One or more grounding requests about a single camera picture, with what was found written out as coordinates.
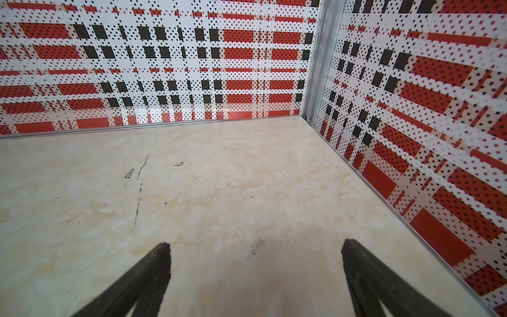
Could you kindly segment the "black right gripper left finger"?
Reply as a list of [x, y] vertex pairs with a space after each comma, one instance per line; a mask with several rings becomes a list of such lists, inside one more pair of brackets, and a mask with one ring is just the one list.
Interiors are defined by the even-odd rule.
[[158, 316], [171, 264], [170, 244], [158, 244], [74, 316]]

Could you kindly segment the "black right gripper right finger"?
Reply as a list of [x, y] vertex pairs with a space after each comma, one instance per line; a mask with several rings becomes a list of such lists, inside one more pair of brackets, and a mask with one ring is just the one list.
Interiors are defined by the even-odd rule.
[[341, 249], [356, 316], [449, 316], [355, 239]]

